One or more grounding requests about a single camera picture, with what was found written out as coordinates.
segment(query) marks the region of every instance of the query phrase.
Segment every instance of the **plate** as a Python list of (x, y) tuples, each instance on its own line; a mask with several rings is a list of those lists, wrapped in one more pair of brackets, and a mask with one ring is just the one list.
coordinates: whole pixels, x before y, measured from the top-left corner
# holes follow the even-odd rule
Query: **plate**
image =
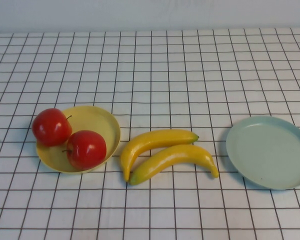
[(300, 129), (272, 116), (235, 124), (226, 138), (234, 167), (250, 181), (274, 190), (300, 185)]
[(41, 161), (49, 168), (67, 174), (81, 174), (92, 171), (106, 163), (116, 151), (121, 137), (119, 123), (108, 111), (97, 106), (75, 106), (62, 111), (72, 127), (72, 133), (80, 130), (91, 130), (99, 133), (106, 143), (106, 156), (102, 163), (85, 171), (75, 169), (68, 161), (67, 142), (54, 147), (46, 147), (36, 143), (36, 152)]

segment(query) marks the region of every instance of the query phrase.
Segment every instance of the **plate rim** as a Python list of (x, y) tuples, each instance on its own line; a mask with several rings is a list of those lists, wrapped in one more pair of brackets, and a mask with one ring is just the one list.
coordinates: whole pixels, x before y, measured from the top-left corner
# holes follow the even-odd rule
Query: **plate rim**
[(255, 119), (260, 119), (259, 120), (260, 123), (262, 123), (262, 122), (265, 123), (266, 122), (265, 120), (272, 120), (272, 121), (275, 121), (275, 122), (283, 123), (283, 124), (291, 127), (293, 132), (297, 133), (296, 134), (297, 137), (300, 138), (300, 128), (297, 127), (296, 125), (294, 125), (293, 123), (291, 123), (287, 120), (284, 120), (282, 118), (275, 117), (275, 116), (268, 116), (268, 115), (256, 115), (256, 116), (250, 116), (250, 117), (244, 118), (244, 119), (238, 121), (237, 123), (235, 123), (230, 128), (229, 132), (227, 133), (226, 139), (225, 139), (226, 152), (227, 152), (228, 158), (229, 158), (230, 162), (232, 163), (232, 165), (235, 167), (235, 169), (238, 171), (238, 173), (240, 173), (243, 177), (245, 177), (247, 180), (249, 180), (250, 182), (252, 182), (252, 183), (254, 183), (254, 184), (256, 184), (260, 187), (264, 187), (264, 188), (267, 188), (267, 189), (270, 189), (270, 190), (287, 190), (287, 189), (294, 189), (294, 188), (300, 186), (300, 183), (295, 184), (295, 185), (290, 186), (290, 187), (283, 187), (283, 188), (264, 185), (260, 182), (252, 180), (250, 177), (246, 176), (246, 174), (244, 172), (238, 170), (237, 165), (233, 162), (233, 160), (231, 159), (231, 156), (229, 154), (229, 149), (231, 149), (230, 148), (231, 137), (232, 137), (233, 132), (239, 130), (242, 126), (244, 126), (244, 127), (248, 126), (249, 125), (248, 123), (255, 120)]
[(94, 167), (92, 167), (92, 168), (89, 168), (89, 169), (87, 169), (87, 170), (83, 170), (83, 171), (80, 171), (80, 170), (78, 170), (78, 171), (61, 171), (61, 170), (57, 170), (57, 169), (55, 169), (55, 168), (49, 166), (49, 165), (46, 163), (46, 161), (42, 160), (42, 158), (40, 157), (40, 154), (39, 154), (39, 148), (38, 148), (39, 142), (36, 140), (36, 141), (35, 141), (35, 151), (36, 151), (36, 154), (37, 154), (39, 160), (40, 160), (45, 166), (47, 166), (49, 169), (54, 170), (54, 171), (56, 171), (56, 172), (58, 172), (58, 173), (63, 173), (63, 174), (68, 174), (68, 175), (77, 175), (77, 174), (85, 174), (85, 173), (89, 173), (89, 172), (91, 172), (91, 171), (93, 171), (93, 170), (95, 170), (95, 169), (97, 169), (97, 168), (103, 166), (106, 162), (108, 162), (108, 161), (112, 158), (112, 156), (114, 155), (114, 153), (117, 151), (117, 149), (118, 149), (118, 147), (119, 147), (119, 145), (120, 145), (120, 142), (121, 142), (121, 137), (122, 137), (122, 135), (121, 135), (121, 127), (120, 127), (120, 124), (119, 124), (117, 118), (116, 118), (111, 112), (107, 111), (106, 109), (104, 109), (104, 108), (102, 108), (102, 107), (99, 107), (99, 106), (94, 106), (94, 105), (79, 105), (79, 106), (72, 106), (72, 107), (68, 107), (68, 108), (62, 109), (61, 112), (64, 113), (65, 111), (74, 110), (74, 109), (79, 109), (79, 108), (93, 108), (93, 109), (99, 109), (99, 111), (102, 111), (102, 112), (108, 114), (108, 115), (113, 119), (113, 122), (115, 123), (115, 125), (116, 125), (116, 127), (117, 127), (117, 129), (118, 129), (118, 131), (116, 131), (116, 130), (114, 131), (114, 132), (116, 132), (116, 134), (118, 135), (118, 142), (117, 142), (117, 144), (115, 144), (115, 147), (113, 148), (113, 151), (112, 151), (112, 153), (108, 156), (108, 158), (105, 159), (105, 160), (104, 160), (102, 163), (100, 163), (99, 165), (94, 166)]

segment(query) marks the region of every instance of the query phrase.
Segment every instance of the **apple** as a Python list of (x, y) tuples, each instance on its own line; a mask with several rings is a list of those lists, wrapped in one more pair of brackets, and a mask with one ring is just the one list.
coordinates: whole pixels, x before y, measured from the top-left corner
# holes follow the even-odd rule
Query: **apple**
[(57, 108), (48, 108), (40, 112), (33, 120), (31, 129), (37, 141), (46, 147), (65, 143), (72, 133), (68, 119)]
[(107, 146), (105, 139), (99, 133), (80, 130), (70, 136), (65, 152), (69, 163), (74, 168), (85, 171), (105, 160)]

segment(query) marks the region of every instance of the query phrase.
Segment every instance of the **banana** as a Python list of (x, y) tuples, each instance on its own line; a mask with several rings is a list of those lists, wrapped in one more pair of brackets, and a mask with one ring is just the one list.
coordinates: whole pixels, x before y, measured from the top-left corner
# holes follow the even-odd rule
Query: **banana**
[(130, 185), (137, 185), (152, 178), (165, 168), (180, 163), (193, 163), (208, 168), (214, 178), (219, 177), (219, 171), (211, 154), (196, 145), (181, 144), (168, 147), (148, 158), (131, 174)]
[(136, 136), (127, 143), (120, 155), (124, 180), (129, 181), (130, 169), (140, 154), (156, 148), (191, 144), (198, 139), (198, 135), (185, 129), (154, 130)]

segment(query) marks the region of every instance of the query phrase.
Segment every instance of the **wall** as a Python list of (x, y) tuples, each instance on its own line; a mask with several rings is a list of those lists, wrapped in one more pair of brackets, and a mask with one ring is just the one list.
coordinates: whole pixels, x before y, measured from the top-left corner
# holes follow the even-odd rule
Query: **wall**
[(0, 33), (300, 27), (300, 0), (0, 0)]

